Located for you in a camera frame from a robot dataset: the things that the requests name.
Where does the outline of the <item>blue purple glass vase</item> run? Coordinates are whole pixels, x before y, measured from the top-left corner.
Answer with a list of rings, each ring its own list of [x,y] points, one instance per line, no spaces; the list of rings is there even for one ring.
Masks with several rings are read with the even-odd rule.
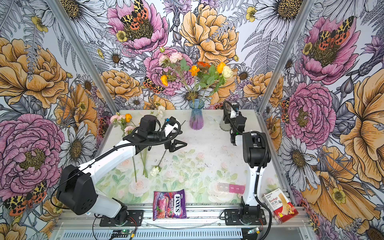
[[[191,109],[190,127],[193,130],[200,130],[204,126],[203,108],[205,104],[201,99],[194,99],[189,102]]]

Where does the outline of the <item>white rose flower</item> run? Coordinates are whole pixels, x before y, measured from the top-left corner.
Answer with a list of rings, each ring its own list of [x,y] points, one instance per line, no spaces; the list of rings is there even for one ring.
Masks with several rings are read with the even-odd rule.
[[[215,73],[212,77],[213,81],[209,87],[213,90],[209,97],[214,98],[216,94],[219,94],[219,91],[224,90],[232,84],[231,81],[233,80],[234,72],[229,66],[221,62],[216,66]]]

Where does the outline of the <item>yellow orange rose flower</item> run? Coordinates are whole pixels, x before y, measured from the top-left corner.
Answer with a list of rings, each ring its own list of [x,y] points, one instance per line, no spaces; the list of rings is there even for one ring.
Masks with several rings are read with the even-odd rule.
[[[208,97],[212,97],[219,91],[219,88],[227,82],[226,77],[223,75],[225,66],[226,64],[223,62],[219,63],[217,66],[210,65],[205,73],[203,82],[206,84],[204,89],[209,91]]]

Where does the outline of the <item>orange gerbera flower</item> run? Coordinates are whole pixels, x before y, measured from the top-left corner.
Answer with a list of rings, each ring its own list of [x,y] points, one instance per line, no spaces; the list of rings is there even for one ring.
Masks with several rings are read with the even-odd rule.
[[[198,62],[197,67],[200,69],[200,71],[207,72],[211,65],[205,62]]]

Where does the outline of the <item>yellow orange poppy stem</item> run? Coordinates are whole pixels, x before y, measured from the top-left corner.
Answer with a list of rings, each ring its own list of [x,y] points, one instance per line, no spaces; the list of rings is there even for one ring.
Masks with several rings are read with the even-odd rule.
[[[186,67],[165,67],[161,75],[161,85],[164,87],[163,93],[172,97],[181,88],[192,90],[199,71],[200,69],[197,66],[192,66],[188,70]]]

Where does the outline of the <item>pink carnation flower stem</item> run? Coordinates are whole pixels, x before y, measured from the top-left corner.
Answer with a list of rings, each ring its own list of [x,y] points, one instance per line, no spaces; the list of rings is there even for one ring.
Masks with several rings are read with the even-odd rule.
[[[160,52],[159,66],[161,85],[165,95],[174,96],[182,87],[190,88],[194,82],[192,76],[193,62],[189,56],[174,49],[164,49]]]

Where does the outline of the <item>clear grey glass vase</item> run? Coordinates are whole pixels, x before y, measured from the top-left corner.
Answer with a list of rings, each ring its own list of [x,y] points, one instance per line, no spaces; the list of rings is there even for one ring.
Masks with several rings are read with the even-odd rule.
[[[223,118],[220,122],[220,128],[225,132],[229,132],[231,130],[230,121],[228,120],[228,118],[226,116],[223,116]]]

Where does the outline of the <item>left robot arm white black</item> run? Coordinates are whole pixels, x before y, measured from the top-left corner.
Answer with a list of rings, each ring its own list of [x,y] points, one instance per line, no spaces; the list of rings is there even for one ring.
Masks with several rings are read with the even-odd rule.
[[[78,167],[65,167],[56,190],[57,199],[76,215],[94,213],[122,226],[129,218],[127,206],[99,195],[95,185],[112,169],[144,149],[163,145],[172,153],[187,146],[176,139],[181,133],[182,125],[174,117],[161,125],[157,117],[145,115],[140,125],[110,150]]]

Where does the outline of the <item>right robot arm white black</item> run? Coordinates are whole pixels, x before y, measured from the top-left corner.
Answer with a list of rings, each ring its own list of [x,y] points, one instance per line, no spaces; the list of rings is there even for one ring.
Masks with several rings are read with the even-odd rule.
[[[238,212],[232,212],[226,217],[229,225],[264,225],[267,223],[264,214],[265,205],[259,197],[261,179],[265,168],[271,161],[271,151],[265,133],[259,131],[245,132],[247,118],[240,113],[234,118],[224,113],[223,121],[231,127],[231,143],[242,146],[243,159],[248,165],[245,191],[241,197]]]

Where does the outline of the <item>orange poppy stem on table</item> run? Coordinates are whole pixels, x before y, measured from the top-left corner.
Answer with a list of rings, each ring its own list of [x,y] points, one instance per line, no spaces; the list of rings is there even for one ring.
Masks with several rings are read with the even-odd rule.
[[[134,121],[132,120],[132,115],[131,114],[125,114],[125,123],[127,126],[133,126],[134,128],[137,128],[139,126],[139,124],[135,124]],[[143,163],[143,175],[148,178],[148,171],[146,169],[146,151],[143,150],[141,153],[140,153],[140,159],[142,160],[142,163]]]

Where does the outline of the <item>purple Fox's candy bag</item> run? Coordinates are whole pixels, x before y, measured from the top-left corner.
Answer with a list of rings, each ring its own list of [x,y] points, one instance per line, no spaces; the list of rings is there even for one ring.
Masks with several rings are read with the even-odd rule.
[[[176,192],[154,191],[153,220],[186,219],[185,190]]]

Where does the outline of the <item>pink white pill organizer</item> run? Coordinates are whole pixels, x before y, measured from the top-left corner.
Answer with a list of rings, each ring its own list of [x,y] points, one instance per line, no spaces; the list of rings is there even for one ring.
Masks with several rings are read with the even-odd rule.
[[[217,188],[219,192],[233,193],[233,194],[243,194],[245,192],[245,186],[234,185],[227,183],[218,183]]]

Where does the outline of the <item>red bandage box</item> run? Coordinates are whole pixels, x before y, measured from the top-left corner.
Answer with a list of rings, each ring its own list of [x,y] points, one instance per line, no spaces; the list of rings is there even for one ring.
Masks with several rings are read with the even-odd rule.
[[[281,189],[264,194],[263,199],[278,224],[283,224],[299,214]]]

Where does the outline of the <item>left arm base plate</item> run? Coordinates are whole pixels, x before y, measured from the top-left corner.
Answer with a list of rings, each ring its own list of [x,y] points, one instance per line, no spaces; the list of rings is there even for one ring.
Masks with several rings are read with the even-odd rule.
[[[102,216],[101,227],[140,227],[144,217],[143,210],[123,210],[116,217],[109,218]]]

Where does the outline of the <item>aluminium rail front frame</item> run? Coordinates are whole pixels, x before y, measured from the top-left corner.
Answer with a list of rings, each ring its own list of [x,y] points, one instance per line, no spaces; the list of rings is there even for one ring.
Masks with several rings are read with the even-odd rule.
[[[309,218],[302,207],[298,215],[279,224],[268,214],[265,222],[255,220],[242,225],[230,220],[228,212],[235,212],[237,205],[187,204],[186,219],[153,220],[151,204],[130,205],[129,210],[140,215],[122,226],[113,226],[105,218],[92,214],[77,216],[64,211],[54,228],[53,240],[128,240],[134,233],[135,240],[315,240]]]

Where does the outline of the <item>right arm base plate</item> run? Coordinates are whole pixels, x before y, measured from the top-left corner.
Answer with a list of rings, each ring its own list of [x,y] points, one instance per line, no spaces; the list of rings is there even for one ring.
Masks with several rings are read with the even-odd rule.
[[[226,226],[261,226],[267,224],[266,215],[263,209],[260,209],[257,216],[241,215],[240,211],[235,209],[226,209],[223,214]]]

